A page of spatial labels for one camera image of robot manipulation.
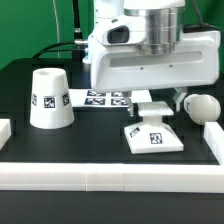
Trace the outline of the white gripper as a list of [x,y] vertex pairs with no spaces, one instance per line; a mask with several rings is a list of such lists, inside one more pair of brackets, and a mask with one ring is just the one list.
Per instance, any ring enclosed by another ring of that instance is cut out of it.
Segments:
[[182,33],[172,51],[156,54],[144,48],[146,21],[119,16],[97,26],[90,38],[91,87],[98,93],[124,92],[128,112],[134,116],[133,90],[175,88],[179,112],[189,86],[209,85],[219,77],[218,31]]

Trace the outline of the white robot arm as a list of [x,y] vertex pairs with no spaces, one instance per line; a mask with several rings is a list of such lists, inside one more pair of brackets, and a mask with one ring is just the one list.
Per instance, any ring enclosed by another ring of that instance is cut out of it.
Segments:
[[100,19],[84,58],[91,87],[121,92],[130,113],[133,91],[182,90],[218,79],[221,32],[204,22],[185,25],[185,0],[124,0],[123,13],[110,19],[108,4],[94,4]]

